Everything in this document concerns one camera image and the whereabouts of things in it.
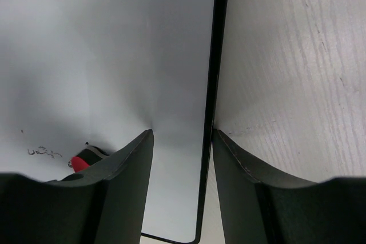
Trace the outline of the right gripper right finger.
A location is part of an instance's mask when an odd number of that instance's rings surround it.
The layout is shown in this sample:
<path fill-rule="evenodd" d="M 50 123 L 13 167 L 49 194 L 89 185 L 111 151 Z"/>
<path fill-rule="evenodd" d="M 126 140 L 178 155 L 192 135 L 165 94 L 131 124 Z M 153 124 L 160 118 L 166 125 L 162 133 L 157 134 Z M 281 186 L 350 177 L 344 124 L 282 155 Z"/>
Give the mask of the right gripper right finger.
<path fill-rule="evenodd" d="M 364 243 L 365 179 L 321 183 L 285 173 L 213 133 L 226 243 Z"/>

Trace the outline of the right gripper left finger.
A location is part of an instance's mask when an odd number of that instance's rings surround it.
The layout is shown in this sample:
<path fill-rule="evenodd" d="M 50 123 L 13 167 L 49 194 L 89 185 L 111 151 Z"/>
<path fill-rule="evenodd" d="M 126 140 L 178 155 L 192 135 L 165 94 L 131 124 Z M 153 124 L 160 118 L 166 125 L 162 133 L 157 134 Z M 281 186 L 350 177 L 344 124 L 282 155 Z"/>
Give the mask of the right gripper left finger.
<path fill-rule="evenodd" d="M 139 243 L 153 146 L 145 130 L 60 181 L 1 174 L 1 242 Z"/>

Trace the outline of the white whiteboard black frame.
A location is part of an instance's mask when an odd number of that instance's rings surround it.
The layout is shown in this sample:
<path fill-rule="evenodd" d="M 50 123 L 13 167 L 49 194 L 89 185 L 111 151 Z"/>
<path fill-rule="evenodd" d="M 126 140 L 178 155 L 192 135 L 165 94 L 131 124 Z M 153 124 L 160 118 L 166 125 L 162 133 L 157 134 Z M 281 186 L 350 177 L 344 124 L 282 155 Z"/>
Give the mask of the white whiteboard black frame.
<path fill-rule="evenodd" d="M 201 228 L 214 0 L 1 0 L 1 172 L 72 171 L 146 129 L 142 231 L 194 243 Z"/>

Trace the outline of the red whiteboard eraser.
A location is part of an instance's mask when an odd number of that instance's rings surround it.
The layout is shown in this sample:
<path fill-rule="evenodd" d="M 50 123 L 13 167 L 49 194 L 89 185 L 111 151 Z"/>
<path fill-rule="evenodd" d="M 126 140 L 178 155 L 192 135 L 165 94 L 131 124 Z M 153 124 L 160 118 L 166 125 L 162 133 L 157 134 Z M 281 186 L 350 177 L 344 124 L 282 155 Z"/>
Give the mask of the red whiteboard eraser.
<path fill-rule="evenodd" d="M 87 144 L 83 150 L 71 158 L 69 166 L 73 168 L 75 173 L 77 173 L 87 169 L 108 156 L 109 155 L 99 147 Z"/>

